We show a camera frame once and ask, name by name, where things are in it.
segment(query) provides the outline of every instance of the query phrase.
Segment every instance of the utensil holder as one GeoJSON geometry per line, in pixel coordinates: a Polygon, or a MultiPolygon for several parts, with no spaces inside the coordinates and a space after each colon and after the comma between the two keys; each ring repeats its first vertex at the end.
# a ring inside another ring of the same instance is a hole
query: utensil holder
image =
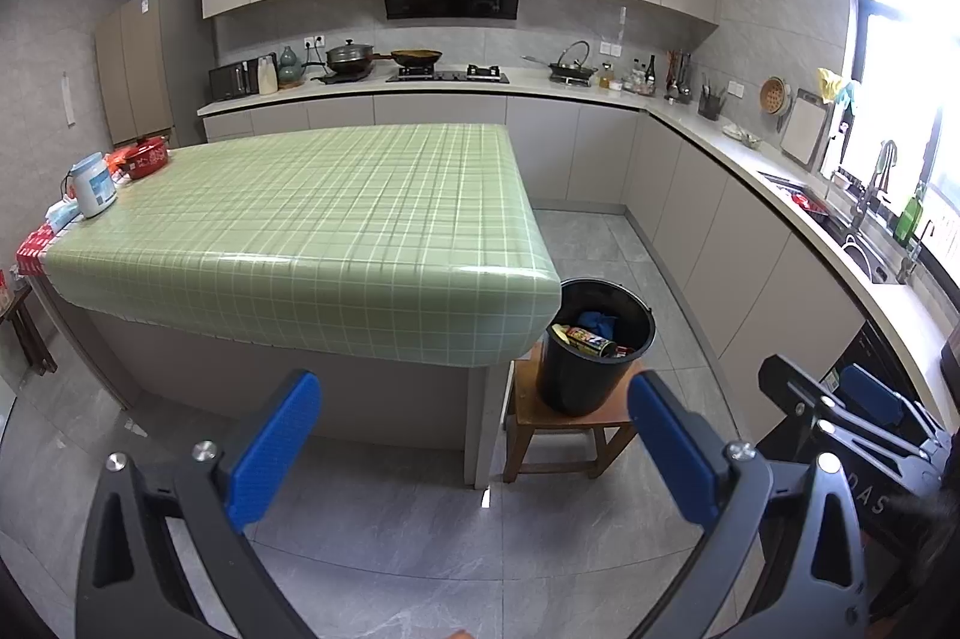
{"type": "Polygon", "coordinates": [[[697,109],[697,113],[704,119],[716,121],[720,118],[720,112],[723,110],[726,102],[727,101],[719,94],[701,94],[700,106],[697,109]]]}

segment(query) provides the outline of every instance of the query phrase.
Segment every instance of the black bucket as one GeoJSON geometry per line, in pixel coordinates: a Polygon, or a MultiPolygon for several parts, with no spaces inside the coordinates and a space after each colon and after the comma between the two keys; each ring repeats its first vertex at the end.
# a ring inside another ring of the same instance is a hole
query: black bucket
{"type": "Polygon", "coordinates": [[[650,348],[656,326],[650,307],[619,284],[600,279],[568,279],[563,282],[562,291],[563,300],[553,322],[574,325],[584,311],[611,314],[616,317],[613,340],[634,349],[622,358],[594,358],[563,343],[553,329],[547,328],[536,391],[556,412],[582,417],[603,406],[630,364],[650,348]]]}

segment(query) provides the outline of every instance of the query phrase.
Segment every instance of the window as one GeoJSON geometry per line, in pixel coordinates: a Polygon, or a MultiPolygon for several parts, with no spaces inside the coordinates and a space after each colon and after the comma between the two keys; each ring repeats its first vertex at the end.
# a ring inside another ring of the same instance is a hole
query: window
{"type": "Polygon", "coordinates": [[[926,186],[922,259],[960,301],[960,17],[956,0],[851,0],[851,78],[860,81],[857,115],[848,109],[830,142],[824,174],[839,169],[856,185],[872,179],[880,145],[896,142],[896,165],[881,217],[896,225],[919,183],[926,186]]]}

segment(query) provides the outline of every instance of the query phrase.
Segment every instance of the green checkered tablecloth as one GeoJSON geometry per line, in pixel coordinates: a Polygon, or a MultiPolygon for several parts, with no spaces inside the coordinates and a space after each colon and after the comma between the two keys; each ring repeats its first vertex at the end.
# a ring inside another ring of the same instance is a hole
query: green checkered tablecloth
{"type": "Polygon", "coordinates": [[[179,149],[47,249],[70,303],[281,347],[516,358],[560,305],[505,127],[344,127],[179,149]]]}

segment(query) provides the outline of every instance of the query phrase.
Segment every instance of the yellow cloth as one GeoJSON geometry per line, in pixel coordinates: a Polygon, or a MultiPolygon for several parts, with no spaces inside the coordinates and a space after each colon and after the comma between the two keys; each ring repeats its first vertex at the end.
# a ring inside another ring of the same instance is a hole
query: yellow cloth
{"type": "Polygon", "coordinates": [[[840,91],[843,89],[844,78],[838,76],[832,70],[825,67],[817,68],[817,83],[820,86],[820,96],[826,103],[832,103],[840,91]]]}

